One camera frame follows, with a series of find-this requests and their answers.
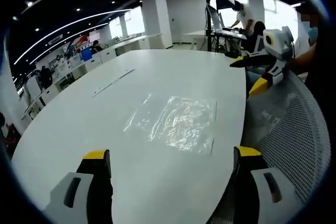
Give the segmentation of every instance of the oval table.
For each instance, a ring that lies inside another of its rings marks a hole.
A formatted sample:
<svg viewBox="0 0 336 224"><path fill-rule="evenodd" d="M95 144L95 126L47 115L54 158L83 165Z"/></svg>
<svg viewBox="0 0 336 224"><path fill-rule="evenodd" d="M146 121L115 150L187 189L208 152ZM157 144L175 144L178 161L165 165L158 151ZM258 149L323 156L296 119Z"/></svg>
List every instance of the oval table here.
<svg viewBox="0 0 336 224"><path fill-rule="evenodd" d="M135 50L103 64L55 97L24 132L12 159L20 184L43 210L85 154L107 148L113 223L204 224L225 191L243 132L245 71L230 68L232 61L213 52ZM215 100L211 154L127 134L125 124L149 94Z"/></svg>

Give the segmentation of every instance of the laptop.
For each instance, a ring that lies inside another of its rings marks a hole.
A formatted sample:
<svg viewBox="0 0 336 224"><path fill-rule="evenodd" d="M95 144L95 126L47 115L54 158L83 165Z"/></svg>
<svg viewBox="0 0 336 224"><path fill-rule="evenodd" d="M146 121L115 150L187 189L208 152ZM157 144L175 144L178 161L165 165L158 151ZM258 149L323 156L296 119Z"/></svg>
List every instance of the laptop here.
<svg viewBox="0 0 336 224"><path fill-rule="evenodd" d="M223 30L226 31L236 31L235 29L224 27L223 18L221 15L218 15L218 12L210 4L206 5L207 11L211 16L212 22L214 23L214 29L216 33L220 33Z"/></svg>

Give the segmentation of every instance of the white shirt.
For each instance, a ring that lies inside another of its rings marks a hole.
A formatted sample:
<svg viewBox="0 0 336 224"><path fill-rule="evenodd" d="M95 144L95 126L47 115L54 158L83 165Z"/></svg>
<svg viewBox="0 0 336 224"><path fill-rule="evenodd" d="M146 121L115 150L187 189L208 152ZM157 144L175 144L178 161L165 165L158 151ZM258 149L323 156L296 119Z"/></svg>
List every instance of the white shirt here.
<svg viewBox="0 0 336 224"><path fill-rule="evenodd" d="M237 20L241 21L241 23L243 24L243 28L246 29L247 22L250 19L252 19L253 22L249 30L246 31L248 36L251 36L253 34L255 19L250 7L248 5L243 4L243 10L237 12Z"/></svg>

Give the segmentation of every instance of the person's arm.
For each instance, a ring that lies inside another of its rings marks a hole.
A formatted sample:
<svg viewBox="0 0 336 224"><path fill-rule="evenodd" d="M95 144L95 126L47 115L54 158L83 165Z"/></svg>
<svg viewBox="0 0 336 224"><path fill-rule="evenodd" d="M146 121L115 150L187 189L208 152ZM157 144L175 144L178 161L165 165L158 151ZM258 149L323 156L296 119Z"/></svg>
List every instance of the person's arm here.
<svg viewBox="0 0 336 224"><path fill-rule="evenodd" d="M245 33L250 30L251 25L253 24L253 20L249 19L245 28Z"/></svg>
<svg viewBox="0 0 336 224"><path fill-rule="evenodd" d="M233 25L231 25L230 27L232 28L232 27L234 27L234 26L236 26L236 25L238 25L239 24L239 20L236 20L234 23L233 23Z"/></svg>
<svg viewBox="0 0 336 224"><path fill-rule="evenodd" d="M298 58L291 59L288 63L288 68L295 74L308 72L315 55L315 47L316 44L309 51L301 54Z"/></svg>

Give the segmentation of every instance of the clear plastic bag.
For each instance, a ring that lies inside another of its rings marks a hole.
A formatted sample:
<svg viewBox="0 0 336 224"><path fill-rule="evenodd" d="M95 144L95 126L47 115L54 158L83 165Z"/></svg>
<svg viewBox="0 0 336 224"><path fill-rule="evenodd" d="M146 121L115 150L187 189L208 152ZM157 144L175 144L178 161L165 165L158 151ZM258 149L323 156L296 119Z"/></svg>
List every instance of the clear plastic bag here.
<svg viewBox="0 0 336 224"><path fill-rule="evenodd" d="M216 101L149 95L127 121L124 131L181 151L210 154L214 141Z"/></svg>

